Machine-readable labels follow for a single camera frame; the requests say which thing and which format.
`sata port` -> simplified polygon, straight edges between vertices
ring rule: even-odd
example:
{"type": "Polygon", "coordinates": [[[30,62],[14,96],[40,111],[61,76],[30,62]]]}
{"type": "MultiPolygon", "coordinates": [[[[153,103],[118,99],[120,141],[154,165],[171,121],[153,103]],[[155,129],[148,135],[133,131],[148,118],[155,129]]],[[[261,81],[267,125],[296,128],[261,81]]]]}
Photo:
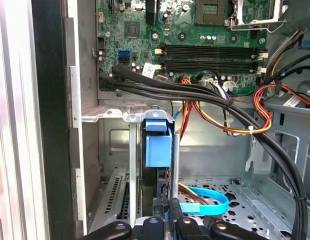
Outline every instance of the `sata port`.
{"type": "Polygon", "coordinates": [[[118,56],[131,56],[131,51],[130,50],[118,50],[117,52],[118,56]]]}
{"type": "Polygon", "coordinates": [[[129,56],[119,56],[118,62],[119,63],[129,63],[131,58],[129,56]]]}

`blue drive latch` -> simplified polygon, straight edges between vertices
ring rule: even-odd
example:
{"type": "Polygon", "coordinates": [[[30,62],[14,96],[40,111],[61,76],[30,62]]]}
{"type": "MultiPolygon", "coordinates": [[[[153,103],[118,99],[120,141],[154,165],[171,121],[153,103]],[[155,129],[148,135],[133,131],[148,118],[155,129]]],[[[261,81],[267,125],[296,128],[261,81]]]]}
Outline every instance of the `blue drive latch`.
{"type": "Polygon", "coordinates": [[[167,127],[166,119],[147,119],[146,130],[146,167],[168,168],[172,163],[172,130],[167,127]]]}

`ram slot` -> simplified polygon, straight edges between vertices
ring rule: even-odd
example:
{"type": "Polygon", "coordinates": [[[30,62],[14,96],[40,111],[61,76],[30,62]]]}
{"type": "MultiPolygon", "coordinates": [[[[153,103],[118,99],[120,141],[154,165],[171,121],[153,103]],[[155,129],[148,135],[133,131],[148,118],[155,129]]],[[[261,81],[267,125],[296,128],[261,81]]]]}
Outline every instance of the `ram slot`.
{"type": "Polygon", "coordinates": [[[161,64],[169,71],[199,71],[213,69],[219,72],[254,73],[257,65],[254,62],[216,62],[205,60],[166,59],[161,64]]]}
{"type": "Polygon", "coordinates": [[[162,43],[160,49],[163,55],[192,58],[254,59],[258,54],[256,48],[231,46],[169,45],[162,43]]]}

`blue sata port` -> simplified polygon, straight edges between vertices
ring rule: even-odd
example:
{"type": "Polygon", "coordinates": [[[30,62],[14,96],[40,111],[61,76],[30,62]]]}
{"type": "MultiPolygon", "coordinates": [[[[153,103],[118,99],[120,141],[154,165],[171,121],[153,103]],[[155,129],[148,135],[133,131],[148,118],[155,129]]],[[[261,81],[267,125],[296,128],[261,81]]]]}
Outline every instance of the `blue sata port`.
{"type": "Polygon", "coordinates": [[[118,50],[117,55],[119,57],[130,57],[131,51],[130,50],[118,50]]]}

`white label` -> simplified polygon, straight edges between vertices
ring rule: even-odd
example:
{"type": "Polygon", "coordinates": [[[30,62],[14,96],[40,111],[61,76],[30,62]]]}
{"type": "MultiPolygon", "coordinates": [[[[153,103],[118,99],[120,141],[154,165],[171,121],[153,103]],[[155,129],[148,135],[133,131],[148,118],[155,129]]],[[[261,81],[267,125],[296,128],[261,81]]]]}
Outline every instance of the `white label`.
{"type": "Polygon", "coordinates": [[[237,85],[236,85],[236,83],[234,81],[226,81],[226,82],[223,83],[223,87],[222,88],[226,92],[228,90],[233,91],[233,88],[237,88],[237,85]]]}
{"type": "Polygon", "coordinates": [[[299,100],[296,96],[292,96],[290,99],[287,100],[287,102],[283,104],[283,106],[294,108],[300,102],[301,100],[299,100]]]}
{"type": "Polygon", "coordinates": [[[143,72],[141,74],[152,79],[154,77],[155,70],[155,65],[145,62],[143,72]]]}

